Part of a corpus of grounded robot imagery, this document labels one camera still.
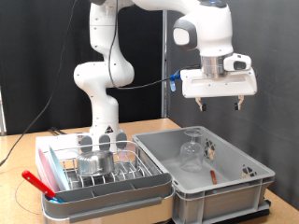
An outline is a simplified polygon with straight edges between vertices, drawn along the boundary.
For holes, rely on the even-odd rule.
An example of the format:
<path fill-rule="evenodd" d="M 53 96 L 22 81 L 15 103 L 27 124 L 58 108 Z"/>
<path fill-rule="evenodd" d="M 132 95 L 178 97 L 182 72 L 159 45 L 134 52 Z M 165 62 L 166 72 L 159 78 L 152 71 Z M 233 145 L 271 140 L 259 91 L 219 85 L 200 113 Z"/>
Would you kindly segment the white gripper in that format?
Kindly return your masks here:
<path fill-rule="evenodd" d="M 195 98 L 201 111 L 206 111 L 206 104 L 201 98 L 238 96 L 235 110 L 240 110 L 244 95 L 257 92 L 257 81 L 253 69 L 229 72 L 226 77 L 208 77 L 200 69 L 182 70 L 182 94 L 185 98 Z"/>

